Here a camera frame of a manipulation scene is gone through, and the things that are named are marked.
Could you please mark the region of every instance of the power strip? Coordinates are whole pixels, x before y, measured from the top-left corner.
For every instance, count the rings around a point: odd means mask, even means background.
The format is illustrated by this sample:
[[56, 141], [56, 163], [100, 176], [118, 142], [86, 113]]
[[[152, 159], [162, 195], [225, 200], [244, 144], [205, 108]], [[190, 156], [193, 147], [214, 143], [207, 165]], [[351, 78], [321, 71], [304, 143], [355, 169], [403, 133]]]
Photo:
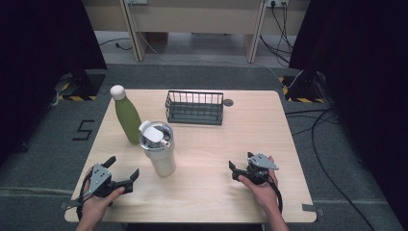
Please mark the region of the power strip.
[[286, 4], [286, 7], [289, 6], [289, 0], [268, 0], [267, 7], [271, 7], [272, 1], [275, 2], [275, 8], [283, 8], [284, 4]]

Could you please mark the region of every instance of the gray carpet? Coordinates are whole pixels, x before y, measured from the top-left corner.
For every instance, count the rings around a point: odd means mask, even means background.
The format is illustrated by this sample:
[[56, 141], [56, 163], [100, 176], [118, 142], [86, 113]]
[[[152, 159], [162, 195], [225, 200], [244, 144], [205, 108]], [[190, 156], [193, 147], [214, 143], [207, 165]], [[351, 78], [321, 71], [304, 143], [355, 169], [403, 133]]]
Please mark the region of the gray carpet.
[[[1, 166], [0, 230], [75, 229], [75, 224], [64, 220], [64, 211], [59, 206], [70, 198], [78, 182], [111, 100], [112, 85], [126, 89], [276, 90], [286, 113], [330, 107], [328, 103], [287, 102], [276, 77], [262, 67], [109, 64], [108, 68], [108, 71], [92, 71], [107, 75], [95, 101], [60, 101], [38, 124], [28, 140], [29, 150], [13, 154]], [[284, 68], [275, 70], [279, 76], [296, 73]], [[370, 172], [359, 162], [358, 153], [335, 112], [329, 112], [325, 118], [328, 119], [316, 127], [315, 144], [327, 173], [375, 230], [402, 230]], [[83, 120], [93, 120], [83, 125], [83, 129], [92, 132], [87, 141], [74, 141], [87, 136], [77, 132]], [[293, 134], [309, 129], [315, 120], [288, 117]], [[314, 223], [289, 224], [291, 230], [370, 230], [324, 175], [313, 151], [311, 131], [294, 135], [293, 140], [321, 215]], [[41, 191], [30, 192], [26, 188]], [[124, 229], [122, 224], [103, 223], [99, 230]]]

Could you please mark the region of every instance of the black basket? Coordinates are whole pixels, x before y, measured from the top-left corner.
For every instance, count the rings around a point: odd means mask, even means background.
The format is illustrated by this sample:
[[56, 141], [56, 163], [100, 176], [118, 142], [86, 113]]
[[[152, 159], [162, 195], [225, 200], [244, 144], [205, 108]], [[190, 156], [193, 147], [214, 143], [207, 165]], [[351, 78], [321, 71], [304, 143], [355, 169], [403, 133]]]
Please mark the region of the black basket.
[[172, 123], [222, 124], [223, 93], [169, 90], [167, 121]]

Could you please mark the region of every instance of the white tumbler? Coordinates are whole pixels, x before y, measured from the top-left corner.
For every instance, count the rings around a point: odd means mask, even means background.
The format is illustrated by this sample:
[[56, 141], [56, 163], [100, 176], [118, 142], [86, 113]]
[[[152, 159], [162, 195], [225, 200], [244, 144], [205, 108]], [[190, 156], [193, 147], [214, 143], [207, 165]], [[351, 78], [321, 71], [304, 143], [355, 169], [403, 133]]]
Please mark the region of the white tumbler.
[[139, 127], [139, 141], [144, 154], [150, 159], [156, 173], [162, 177], [176, 169], [174, 136], [171, 127], [163, 122], [146, 120]]

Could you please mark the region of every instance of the human hand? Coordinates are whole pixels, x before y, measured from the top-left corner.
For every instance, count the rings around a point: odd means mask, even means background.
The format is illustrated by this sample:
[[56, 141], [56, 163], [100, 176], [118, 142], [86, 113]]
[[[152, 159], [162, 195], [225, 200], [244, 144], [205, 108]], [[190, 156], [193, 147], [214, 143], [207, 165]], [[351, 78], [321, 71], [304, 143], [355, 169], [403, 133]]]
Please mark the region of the human hand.
[[[84, 192], [89, 189], [89, 181], [87, 181]], [[121, 187], [114, 190], [106, 197], [87, 196], [84, 198], [83, 214], [81, 221], [78, 224], [77, 231], [93, 230], [105, 215], [108, 206], [123, 194], [125, 188]]]
[[[269, 169], [269, 176], [273, 179], [276, 187], [278, 187], [278, 180], [276, 179], [275, 171]], [[261, 185], [253, 184], [248, 178], [240, 175], [238, 179], [246, 185], [250, 190], [252, 190], [255, 200], [259, 205], [266, 211], [270, 209], [278, 209], [277, 195], [269, 183], [265, 182]]]

